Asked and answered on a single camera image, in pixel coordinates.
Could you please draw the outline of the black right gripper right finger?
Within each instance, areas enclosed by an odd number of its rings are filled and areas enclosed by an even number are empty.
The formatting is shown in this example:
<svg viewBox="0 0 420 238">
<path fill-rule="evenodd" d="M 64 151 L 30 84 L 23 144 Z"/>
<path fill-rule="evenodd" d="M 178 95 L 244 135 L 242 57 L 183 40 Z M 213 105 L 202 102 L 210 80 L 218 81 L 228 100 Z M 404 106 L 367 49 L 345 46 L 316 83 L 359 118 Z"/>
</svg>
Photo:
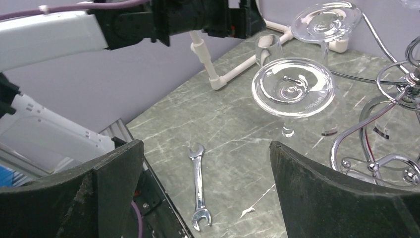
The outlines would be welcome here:
<svg viewBox="0 0 420 238">
<path fill-rule="evenodd" d="M 418 192 L 352 178 L 278 141 L 269 148 L 288 237 L 419 237 Z"/>
</svg>

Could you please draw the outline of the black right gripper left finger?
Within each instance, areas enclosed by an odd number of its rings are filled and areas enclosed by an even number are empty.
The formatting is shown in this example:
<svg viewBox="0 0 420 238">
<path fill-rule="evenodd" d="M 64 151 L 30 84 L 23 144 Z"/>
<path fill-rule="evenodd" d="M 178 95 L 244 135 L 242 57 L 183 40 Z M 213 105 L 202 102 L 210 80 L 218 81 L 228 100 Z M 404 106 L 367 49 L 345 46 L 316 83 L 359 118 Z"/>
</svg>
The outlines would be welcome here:
<svg viewBox="0 0 420 238">
<path fill-rule="evenodd" d="M 68 170 L 2 187 L 1 237 L 121 237 L 143 160 L 144 144 L 134 140 Z"/>
</svg>

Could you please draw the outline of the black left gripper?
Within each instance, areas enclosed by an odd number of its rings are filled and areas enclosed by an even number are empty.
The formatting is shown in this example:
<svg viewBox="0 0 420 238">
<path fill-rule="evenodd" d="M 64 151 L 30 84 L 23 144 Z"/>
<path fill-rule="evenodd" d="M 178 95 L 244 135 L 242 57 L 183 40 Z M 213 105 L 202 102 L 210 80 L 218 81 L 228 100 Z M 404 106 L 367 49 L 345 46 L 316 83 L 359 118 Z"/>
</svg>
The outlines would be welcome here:
<svg viewBox="0 0 420 238">
<path fill-rule="evenodd" d="M 170 36 L 202 31 L 217 38 L 248 39 L 266 28 L 255 0 L 154 0 L 152 10 L 157 38 L 170 46 Z"/>
</svg>

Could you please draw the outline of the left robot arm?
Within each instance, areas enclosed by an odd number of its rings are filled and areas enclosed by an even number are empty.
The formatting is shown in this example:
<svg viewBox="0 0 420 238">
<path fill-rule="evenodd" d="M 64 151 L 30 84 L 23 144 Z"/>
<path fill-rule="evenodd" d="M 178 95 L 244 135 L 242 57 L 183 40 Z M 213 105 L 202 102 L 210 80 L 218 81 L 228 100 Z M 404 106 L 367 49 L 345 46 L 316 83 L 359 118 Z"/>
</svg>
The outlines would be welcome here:
<svg viewBox="0 0 420 238">
<path fill-rule="evenodd" d="M 210 73 L 202 36 L 248 39 L 266 28 L 258 4 L 241 0 L 84 0 L 0 17 L 0 163 L 45 177 L 116 148 L 101 134 L 133 119 L 181 85 L 193 48 Z"/>
</svg>

